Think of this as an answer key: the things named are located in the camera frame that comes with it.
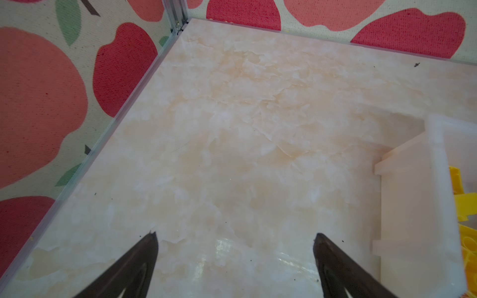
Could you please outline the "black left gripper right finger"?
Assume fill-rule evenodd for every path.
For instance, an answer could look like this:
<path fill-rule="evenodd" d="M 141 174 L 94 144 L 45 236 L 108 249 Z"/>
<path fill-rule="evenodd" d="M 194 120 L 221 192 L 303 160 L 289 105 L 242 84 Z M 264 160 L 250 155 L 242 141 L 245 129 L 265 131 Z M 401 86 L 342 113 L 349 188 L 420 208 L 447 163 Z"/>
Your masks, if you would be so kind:
<path fill-rule="evenodd" d="M 332 240 L 318 233 L 313 253 L 325 298 L 394 298 Z"/>

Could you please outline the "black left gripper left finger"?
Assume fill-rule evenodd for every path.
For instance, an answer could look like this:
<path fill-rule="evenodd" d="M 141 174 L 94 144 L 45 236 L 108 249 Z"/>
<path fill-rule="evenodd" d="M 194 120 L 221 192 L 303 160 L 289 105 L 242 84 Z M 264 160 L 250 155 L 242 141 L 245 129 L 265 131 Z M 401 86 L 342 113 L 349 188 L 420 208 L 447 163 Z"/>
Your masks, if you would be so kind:
<path fill-rule="evenodd" d="M 145 235 L 76 297 L 145 298 L 158 253 L 159 242 L 156 233 Z"/>

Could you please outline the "white bin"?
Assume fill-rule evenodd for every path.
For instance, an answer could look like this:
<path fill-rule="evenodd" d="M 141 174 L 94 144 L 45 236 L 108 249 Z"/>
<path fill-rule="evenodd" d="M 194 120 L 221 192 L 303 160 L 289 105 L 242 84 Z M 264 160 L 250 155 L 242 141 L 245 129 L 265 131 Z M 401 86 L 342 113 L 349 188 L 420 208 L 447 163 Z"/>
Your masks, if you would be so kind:
<path fill-rule="evenodd" d="M 477 127 L 430 115 L 422 134 L 383 155 L 380 281 L 400 298 L 459 298 L 467 291 L 450 167 L 477 188 Z"/>

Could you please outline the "yellow round printed brick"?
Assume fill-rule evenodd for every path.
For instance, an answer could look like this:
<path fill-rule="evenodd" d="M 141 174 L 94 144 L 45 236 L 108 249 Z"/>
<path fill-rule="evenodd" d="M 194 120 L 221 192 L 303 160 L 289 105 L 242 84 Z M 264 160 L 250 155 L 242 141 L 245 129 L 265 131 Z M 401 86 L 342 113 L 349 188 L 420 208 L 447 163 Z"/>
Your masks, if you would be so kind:
<path fill-rule="evenodd" d="M 477 231 L 461 224 L 459 231 L 468 288 L 463 297 L 475 298 L 477 296 Z"/>

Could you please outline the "yellow curved brick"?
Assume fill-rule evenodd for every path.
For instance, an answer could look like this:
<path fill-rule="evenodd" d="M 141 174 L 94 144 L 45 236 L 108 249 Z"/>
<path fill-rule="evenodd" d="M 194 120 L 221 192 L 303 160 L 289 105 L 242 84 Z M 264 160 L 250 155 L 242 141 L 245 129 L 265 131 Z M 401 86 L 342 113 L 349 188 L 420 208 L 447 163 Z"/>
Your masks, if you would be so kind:
<path fill-rule="evenodd" d="M 475 216 L 477 214 L 477 194 L 475 192 L 465 193 L 462 175 L 458 168 L 450 166 L 449 171 L 457 219 L 459 222 L 466 222 L 469 216 Z"/>

